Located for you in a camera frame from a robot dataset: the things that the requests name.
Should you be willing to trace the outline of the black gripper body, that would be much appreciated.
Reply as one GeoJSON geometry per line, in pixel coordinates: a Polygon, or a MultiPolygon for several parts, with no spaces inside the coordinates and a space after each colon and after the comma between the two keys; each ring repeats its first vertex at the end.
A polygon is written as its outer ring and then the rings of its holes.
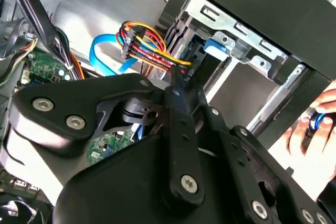
{"type": "Polygon", "coordinates": [[[166,197],[168,146],[150,136],[73,177],[57,200],[53,223],[196,223],[206,198],[201,132],[196,140],[205,190],[200,205],[166,197]]]}

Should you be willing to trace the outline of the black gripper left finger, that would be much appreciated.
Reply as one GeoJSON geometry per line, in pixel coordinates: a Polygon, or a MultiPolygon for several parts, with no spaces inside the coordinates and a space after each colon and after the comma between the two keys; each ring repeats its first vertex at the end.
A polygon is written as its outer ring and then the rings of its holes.
{"type": "Polygon", "coordinates": [[[156,87],[138,73],[34,85],[17,91],[10,105],[10,144],[23,143],[25,170],[51,202],[84,170],[89,141],[132,124],[168,146],[168,199],[198,206],[205,197],[193,118],[188,114],[180,67],[171,84],[156,87]]]}

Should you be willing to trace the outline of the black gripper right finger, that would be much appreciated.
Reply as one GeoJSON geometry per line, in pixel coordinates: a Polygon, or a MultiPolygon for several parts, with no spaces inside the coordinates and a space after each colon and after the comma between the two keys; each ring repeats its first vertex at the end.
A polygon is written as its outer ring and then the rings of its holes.
{"type": "Polygon", "coordinates": [[[288,173],[241,126],[228,129],[197,93],[201,129],[201,161],[206,198],[195,214],[196,223],[332,223],[319,195],[333,176],[333,158],[291,155],[284,134],[282,147],[293,159],[288,173]]]}

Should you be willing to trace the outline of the person's hand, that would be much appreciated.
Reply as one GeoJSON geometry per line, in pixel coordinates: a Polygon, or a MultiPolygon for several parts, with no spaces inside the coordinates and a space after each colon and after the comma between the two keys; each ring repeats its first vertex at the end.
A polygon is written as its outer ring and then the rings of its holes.
{"type": "Polygon", "coordinates": [[[319,125],[306,151],[302,143],[310,124],[309,118],[302,118],[290,135],[288,142],[291,155],[301,157],[335,158],[335,80],[313,101],[312,107],[318,113],[319,125]]]}

